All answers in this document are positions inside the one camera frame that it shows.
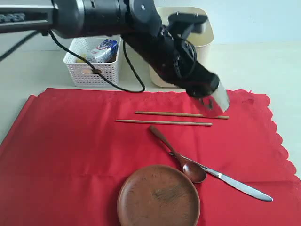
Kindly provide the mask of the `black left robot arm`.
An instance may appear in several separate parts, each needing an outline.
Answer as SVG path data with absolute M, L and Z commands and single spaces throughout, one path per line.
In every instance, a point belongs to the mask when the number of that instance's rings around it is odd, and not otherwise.
M 175 12 L 163 25 L 151 0 L 3 0 L 1 33 L 30 31 L 33 37 L 119 35 L 167 83 L 191 97 L 214 93 L 219 77 L 197 61 L 190 33 L 201 33 L 207 16 Z

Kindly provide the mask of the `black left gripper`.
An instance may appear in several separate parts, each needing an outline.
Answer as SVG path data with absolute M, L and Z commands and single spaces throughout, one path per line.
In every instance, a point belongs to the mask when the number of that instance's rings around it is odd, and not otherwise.
M 191 97 L 213 94 L 220 85 L 219 77 L 197 61 L 195 45 L 185 33 L 163 30 L 150 38 L 150 66 L 166 83 L 175 85 Z

